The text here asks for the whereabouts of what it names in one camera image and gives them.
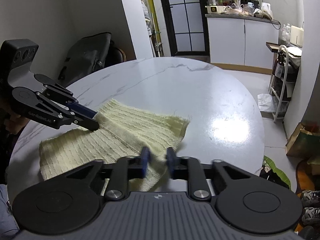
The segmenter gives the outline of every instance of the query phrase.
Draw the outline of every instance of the door frame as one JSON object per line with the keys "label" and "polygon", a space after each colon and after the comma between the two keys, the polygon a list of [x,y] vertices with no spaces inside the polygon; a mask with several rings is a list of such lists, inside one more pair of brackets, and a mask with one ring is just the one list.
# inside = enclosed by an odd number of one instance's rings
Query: door frame
{"label": "door frame", "polygon": [[206,14],[205,6],[207,3],[206,3],[206,0],[199,0],[199,3],[200,3],[201,16],[202,16],[202,26],[203,26],[203,35],[204,35],[204,50],[205,51],[181,52],[181,51],[178,51],[178,47],[177,47],[169,0],[161,0],[163,14],[164,14],[164,20],[165,20],[165,24],[166,24],[166,28],[167,28],[167,33],[168,33],[168,40],[169,40],[169,45],[170,45],[171,56],[209,56],[210,48],[209,48],[208,23],[207,23],[207,18],[205,17],[205,14]]}

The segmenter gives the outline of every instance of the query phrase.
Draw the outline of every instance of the cream knit cloth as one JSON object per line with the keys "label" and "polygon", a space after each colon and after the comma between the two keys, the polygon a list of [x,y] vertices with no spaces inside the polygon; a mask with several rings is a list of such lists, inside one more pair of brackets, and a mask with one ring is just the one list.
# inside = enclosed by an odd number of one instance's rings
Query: cream knit cloth
{"label": "cream knit cloth", "polygon": [[124,156],[138,156],[142,147],[147,146],[151,150],[147,176],[132,180],[130,189],[153,190],[167,169],[167,147],[178,147],[189,124],[189,120],[181,117],[149,113],[121,105],[114,99],[103,105],[94,118],[100,125],[97,131],[78,127],[40,143],[40,170],[44,180],[94,159],[115,163]]}

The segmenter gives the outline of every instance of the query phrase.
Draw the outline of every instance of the tiled floor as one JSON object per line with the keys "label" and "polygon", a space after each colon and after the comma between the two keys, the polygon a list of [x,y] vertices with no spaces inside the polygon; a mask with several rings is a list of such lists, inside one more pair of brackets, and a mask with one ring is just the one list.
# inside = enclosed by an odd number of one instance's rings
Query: tiled floor
{"label": "tiled floor", "polygon": [[[270,75],[250,73],[235,70],[225,70],[237,78],[252,94],[258,103],[259,94],[267,94],[270,82]],[[274,161],[277,168],[281,169],[291,182],[291,190],[296,191],[296,166],[300,159],[286,156],[285,144],[287,139],[284,133],[284,127],[280,121],[274,123],[272,119],[263,117],[265,133],[265,156]]]}

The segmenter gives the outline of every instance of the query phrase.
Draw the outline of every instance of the cabinet door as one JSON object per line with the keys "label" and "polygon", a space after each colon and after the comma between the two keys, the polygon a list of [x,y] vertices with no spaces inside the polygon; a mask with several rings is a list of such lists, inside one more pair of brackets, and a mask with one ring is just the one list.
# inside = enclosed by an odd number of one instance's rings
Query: cabinet door
{"label": "cabinet door", "polygon": [[210,62],[244,65],[244,20],[208,17]]}
{"label": "cabinet door", "polygon": [[272,69],[273,53],[266,42],[278,43],[279,31],[275,27],[271,23],[245,20],[244,65]]}

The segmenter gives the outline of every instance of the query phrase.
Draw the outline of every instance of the countertop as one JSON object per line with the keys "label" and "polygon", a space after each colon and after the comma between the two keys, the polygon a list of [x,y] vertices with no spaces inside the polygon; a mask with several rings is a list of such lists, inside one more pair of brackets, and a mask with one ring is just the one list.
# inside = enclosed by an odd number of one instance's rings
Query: countertop
{"label": "countertop", "polygon": [[207,18],[233,18],[233,19],[244,19],[244,20],[252,20],[252,21],[258,21],[258,22],[265,22],[265,23],[273,23],[279,25],[279,23],[275,20],[270,20],[267,19],[261,19],[257,17],[251,17],[251,16],[239,16],[239,15],[231,15],[231,14],[206,14],[205,15]]}
{"label": "countertop", "polygon": [[[93,110],[114,98],[127,106],[188,118],[191,122],[178,156],[195,157],[202,163],[222,159],[248,172],[260,172],[264,128],[259,108],[239,80],[216,66],[179,57],[132,60],[92,73],[68,89]],[[29,122],[10,159],[11,203],[19,192],[42,181],[40,142],[75,127],[55,130]],[[186,189],[185,181],[169,180],[160,190]]]}

